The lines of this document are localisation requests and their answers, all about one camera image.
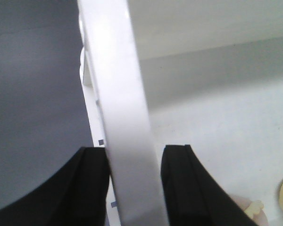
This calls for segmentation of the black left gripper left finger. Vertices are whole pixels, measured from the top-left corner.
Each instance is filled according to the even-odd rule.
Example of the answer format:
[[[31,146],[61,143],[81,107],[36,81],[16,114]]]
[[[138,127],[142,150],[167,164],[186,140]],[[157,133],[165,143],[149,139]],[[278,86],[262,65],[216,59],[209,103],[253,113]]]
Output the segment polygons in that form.
[[[0,209],[0,226],[103,226],[109,176],[105,149],[81,147],[47,181]]]

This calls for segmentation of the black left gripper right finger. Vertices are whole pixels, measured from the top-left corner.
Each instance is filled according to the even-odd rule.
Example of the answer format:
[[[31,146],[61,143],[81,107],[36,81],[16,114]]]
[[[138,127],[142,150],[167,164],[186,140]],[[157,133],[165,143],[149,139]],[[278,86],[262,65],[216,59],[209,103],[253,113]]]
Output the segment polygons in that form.
[[[172,226],[254,226],[211,177],[190,145],[166,145],[161,179]]]

